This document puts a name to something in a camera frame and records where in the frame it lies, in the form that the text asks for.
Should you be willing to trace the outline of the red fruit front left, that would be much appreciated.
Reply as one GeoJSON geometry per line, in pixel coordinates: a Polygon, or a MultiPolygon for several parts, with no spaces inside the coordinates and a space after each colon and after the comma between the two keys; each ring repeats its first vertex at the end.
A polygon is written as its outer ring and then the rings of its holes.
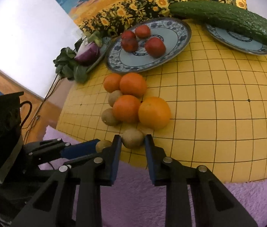
{"type": "Polygon", "coordinates": [[[135,38],[124,38],[121,41],[122,48],[128,52],[132,53],[138,50],[138,41],[135,38]]]}

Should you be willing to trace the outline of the blue white left plate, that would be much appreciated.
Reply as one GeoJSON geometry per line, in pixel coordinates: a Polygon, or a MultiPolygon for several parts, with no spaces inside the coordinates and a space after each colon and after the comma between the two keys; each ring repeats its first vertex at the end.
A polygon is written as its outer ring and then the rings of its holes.
{"type": "Polygon", "coordinates": [[[105,57],[106,51],[108,50],[112,38],[110,37],[97,37],[97,39],[94,40],[94,42],[98,45],[99,47],[99,57],[98,59],[91,64],[90,66],[87,67],[86,73],[90,73],[91,70],[93,70],[105,57]]]}

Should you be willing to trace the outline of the red fruit back right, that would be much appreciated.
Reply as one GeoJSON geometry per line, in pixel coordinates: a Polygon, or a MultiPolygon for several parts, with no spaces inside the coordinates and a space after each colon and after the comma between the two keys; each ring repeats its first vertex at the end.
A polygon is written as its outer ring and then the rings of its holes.
{"type": "Polygon", "coordinates": [[[145,39],[151,36],[151,30],[147,25],[140,25],[136,27],[135,34],[138,38],[145,39]]]}

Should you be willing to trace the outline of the green leafy vegetable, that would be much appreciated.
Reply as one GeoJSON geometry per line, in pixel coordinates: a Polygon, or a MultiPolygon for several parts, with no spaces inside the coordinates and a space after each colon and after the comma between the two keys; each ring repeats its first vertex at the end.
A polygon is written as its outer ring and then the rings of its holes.
{"type": "Polygon", "coordinates": [[[79,64],[74,58],[81,45],[87,45],[88,43],[94,42],[97,37],[102,37],[102,35],[99,31],[94,31],[92,34],[80,38],[74,44],[74,49],[69,47],[61,49],[60,54],[53,61],[56,67],[55,72],[61,79],[68,79],[69,81],[75,80],[80,84],[87,81],[88,75],[86,70],[88,66],[79,64]]]}

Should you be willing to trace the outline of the halved red onion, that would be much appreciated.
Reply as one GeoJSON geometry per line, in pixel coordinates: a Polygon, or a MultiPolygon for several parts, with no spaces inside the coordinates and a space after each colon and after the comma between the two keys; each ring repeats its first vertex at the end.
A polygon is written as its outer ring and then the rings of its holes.
{"type": "Polygon", "coordinates": [[[87,45],[81,45],[74,59],[83,66],[89,66],[97,61],[99,54],[99,46],[95,42],[91,42],[87,45]]]}

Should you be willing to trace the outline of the blue white plate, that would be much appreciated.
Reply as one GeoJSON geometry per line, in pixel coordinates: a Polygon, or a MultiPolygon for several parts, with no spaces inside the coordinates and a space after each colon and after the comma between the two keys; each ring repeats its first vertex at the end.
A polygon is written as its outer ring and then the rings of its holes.
{"type": "Polygon", "coordinates": [[[252,55],[267,55],[267,45],[252,38],[206,24],[205,28],[219,42],[240,52],[252,55]]]}
{"type": "Polygon", "coordinates": [[[112,38],[110,37],[97,37],[97,39],[94,40],[94,42],[98,45],[99,47],[99,57],[98,59],[91,64],[90,66],[87,67],[86,73],[90,73],[91,70],[93,70],[105,57],[106,51],[108,50],[112,38]]]}
{"type": "Polygon", "coordinates": [[[106,66],[113,72],[140,73],[158,67],[181,53],[189,44],[192,32],[188,23],[173,18],[150,19],[129,30],[136,33],[141,26],[150,29],[148,38],[126,42],[119,36],[109,46],[106,66]]]}

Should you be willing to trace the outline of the small orange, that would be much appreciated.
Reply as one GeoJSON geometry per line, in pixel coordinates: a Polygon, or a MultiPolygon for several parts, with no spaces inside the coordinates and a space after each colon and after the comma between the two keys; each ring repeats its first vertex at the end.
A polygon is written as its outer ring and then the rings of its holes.
{"type": "Polygon", "coordinates": [[[103,82],[103,87],[108,93],[112,93],[116,90],[120,89],[120,81],[122,76],[118,73],[111,73],[110,75],[106,76],[103,82]]]}

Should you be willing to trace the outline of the large orange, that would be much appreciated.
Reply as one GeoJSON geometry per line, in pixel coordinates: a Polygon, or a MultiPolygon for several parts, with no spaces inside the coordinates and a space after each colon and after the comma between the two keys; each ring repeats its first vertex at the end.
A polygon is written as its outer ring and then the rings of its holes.
{"type": "Polygon", "coordinates": [[[150,129],[159,130],[166,127],[171,119],[168,103],[160,97],[145,99],[138,111],[140,123],[150,129]]]}

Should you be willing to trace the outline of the red fruit back left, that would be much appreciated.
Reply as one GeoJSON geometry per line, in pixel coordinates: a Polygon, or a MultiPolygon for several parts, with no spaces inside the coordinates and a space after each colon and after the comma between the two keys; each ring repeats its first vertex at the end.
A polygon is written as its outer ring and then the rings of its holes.
{"type": "Polygon", "coordinates": [[[134,32],[127,30],[127,31],[122,33],[121,38],[122,38],[122,40],[129,39],[129,38],[136,39],[136,35],[134,32]]]}

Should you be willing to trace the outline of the kiwi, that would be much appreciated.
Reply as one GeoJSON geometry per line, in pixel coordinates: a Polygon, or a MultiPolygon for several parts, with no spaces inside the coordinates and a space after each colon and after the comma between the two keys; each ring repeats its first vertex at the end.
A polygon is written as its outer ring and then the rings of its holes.
{"type": "Polygon", "coordinates": [[[103,149],[111,147],[111,145],[112,142],[109,140],[100,140],[95,146],[96,152],[100,153],[103,149]]]}
{"type": "Polygon", "coordinates": [[[117,126],[120,123],[120,121],[114,117],[112,108],[104,110],[101,114],[101,119],[102,122],[108,126],[117,126]]]}
{"type": "Polygon", "coordinates": [[[138,129],[127,129],[122,134],[122,143],[127,149],[136,149],[143,144],[145,135],[138,129]]]}
{"type": "Polygon", "coordinates": [[[115,90],[112,93],[110,93],[108,98],[108,103],[111,107],[113,107],[114,103],[123,96],[122,92],[120,90],[115,90]]]}

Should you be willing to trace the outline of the blue white centre plate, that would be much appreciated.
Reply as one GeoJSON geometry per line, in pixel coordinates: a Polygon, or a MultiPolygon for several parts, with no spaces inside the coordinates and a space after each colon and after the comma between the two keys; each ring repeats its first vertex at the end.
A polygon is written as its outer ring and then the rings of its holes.
{"type": "Polygon", "coordinates": [[[141,26],[150,29],[148,38],[126,42],[119,36],[109,46],[106,66],[113,72],[140,73],[158,67],[181,53],[189,44],[192,32],[188,23],[173,18],[150,19],[129,30],[136,33],[141,26]]]}

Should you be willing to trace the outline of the green bitter cucumber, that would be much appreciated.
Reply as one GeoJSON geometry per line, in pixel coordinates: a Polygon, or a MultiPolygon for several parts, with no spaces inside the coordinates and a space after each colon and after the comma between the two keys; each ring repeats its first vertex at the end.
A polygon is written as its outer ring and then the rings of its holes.
{"type": "Polygon", "coordinates": [[[232,31],[267,45],[267,19],[234,5],[207,0],[174,2],[172,15],[232,31]]]}

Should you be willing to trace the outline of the yellow go board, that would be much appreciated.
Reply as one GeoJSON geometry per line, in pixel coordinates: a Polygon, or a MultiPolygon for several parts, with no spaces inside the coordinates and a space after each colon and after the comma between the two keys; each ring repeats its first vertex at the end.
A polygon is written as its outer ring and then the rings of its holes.
{"type": "Polygon", "coordinates": [[[146,96],[164,99],[161,130],[136,124],[185,166],[207,166],[223,182],[267,178],[267,56],[230,49],[190,22],[177,57],[144,72],[146,96]]]}

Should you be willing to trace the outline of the red fruit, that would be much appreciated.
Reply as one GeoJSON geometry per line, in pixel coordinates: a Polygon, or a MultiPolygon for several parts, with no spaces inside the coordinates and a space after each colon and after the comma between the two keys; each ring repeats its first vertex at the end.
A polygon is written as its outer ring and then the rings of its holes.
{"type": "Polygon", "coordinates": [[[136,39],[136,35],[134,32],[127,30],[127,31],[122,33],[121,38],[122,38],[122,40],[129,39],[129,38],[136,39]]]}
{"type": "Polygon", "coordinates": [[[153,58],[160,58],[166,52],[166,47],[160,38],[152,37],[145,43],[145,50],[153,58]]]}
{"type": "Polygon", "coordinates": [[[122,48],[128,52],[132,53],[138,50],[138,41],[135,38],[124,38],[121,41],[122,48]]]}
{"type": "Polygon", "coordinates": [[[147,25],[140,25],[136,27],[135,34],[138,38],[145,39],[151,36],[151,30],[147,25]]]}

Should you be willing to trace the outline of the red fruit front right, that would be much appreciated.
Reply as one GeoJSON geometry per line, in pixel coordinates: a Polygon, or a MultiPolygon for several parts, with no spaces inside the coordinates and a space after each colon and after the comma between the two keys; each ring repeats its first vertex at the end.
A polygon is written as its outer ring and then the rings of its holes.
{"type": "Polygon", "coordinates": [[[160,38],[152,37],[145,43],[145,50],[153,58],[160,58],[166,52],[166,47],[160,38]]]}

